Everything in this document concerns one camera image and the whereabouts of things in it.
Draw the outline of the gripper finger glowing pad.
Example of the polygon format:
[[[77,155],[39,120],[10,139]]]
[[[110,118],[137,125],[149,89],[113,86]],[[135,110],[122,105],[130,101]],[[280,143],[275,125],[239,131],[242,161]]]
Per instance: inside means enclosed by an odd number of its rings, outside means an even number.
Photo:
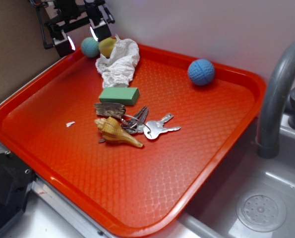
[[[97,25],[95,25],[94,21],[90,19],[90,32],[94,40],[96,40],[97,42],[100,42],[111,36],[108,23],[104,19],[100,19]]]
[[[54,47],[61,58],[75,52],[75,45],[72,39],[64,34],[62,40],[53,38]]]

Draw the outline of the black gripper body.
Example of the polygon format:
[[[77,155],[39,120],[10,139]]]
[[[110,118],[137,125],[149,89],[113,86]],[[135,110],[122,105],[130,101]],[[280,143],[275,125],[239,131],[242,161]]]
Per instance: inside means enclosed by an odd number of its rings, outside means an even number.
[[[104,19],[108,25],[114,24],[115,20],[106,7],[104,0],[84,0],[77,4],[74,0],[31,0],[30,3],[40,16],[40,10],[53,6],[56,15],[50,20],[43,22],[39,18],[41,27],[46,27],[51,38],[63,39],[63,35],[82,26],[90,25],[90,19],[97,25],[100,19]]]

